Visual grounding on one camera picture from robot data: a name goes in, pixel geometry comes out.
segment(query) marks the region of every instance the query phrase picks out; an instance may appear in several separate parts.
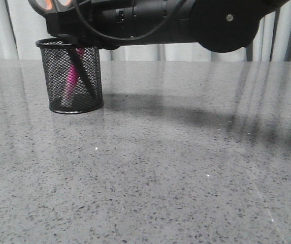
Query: white curtain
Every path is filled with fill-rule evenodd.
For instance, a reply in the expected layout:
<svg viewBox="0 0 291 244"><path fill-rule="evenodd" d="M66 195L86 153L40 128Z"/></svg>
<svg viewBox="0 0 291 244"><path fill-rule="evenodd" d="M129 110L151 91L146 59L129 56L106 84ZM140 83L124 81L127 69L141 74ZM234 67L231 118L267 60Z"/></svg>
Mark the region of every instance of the white curtain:
<svg viewBox="0 0 291 244"><path fill-rule="evenodd" d="M44 18L28 0L0 0L0 59L40 59L35 41L47 37ZM213 53L197 43L126 46L100 53L102 60L290 61L291 1L261 20L251 46L231 53Z"/></svg>

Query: pink marker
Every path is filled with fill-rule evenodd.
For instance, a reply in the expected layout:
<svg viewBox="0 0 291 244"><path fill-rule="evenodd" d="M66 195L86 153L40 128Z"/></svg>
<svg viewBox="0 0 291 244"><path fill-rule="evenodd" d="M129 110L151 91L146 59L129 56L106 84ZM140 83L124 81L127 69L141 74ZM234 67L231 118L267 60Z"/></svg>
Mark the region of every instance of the pink marker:
<svg viewBox="0 0 291 244"><path fill-rule="evenodd" d="M76 49L77 53L79 54L80 58L83 58L84 55L84 48L77 48ZM79 82L79 72L77 71L76 67L74 64L70 65L69 68L69 73L66 78L66 85L65 85L65 90L63 93L63 97L61 100L60 105L62 107L71 107L74 99L74 89L77 86Z"/></svg>

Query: granite table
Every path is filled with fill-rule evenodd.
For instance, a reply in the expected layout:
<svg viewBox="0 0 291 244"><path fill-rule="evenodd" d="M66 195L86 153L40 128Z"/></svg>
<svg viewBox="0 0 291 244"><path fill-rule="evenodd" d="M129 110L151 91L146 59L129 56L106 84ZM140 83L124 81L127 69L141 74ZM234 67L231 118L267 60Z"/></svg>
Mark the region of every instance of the granite table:
<svg viewBox="0 0 291 244"><path fill-rule="evenodd" d="M103 62L105 105L48 109L0 61L0 243L291 243L291 63Z"/></svg>

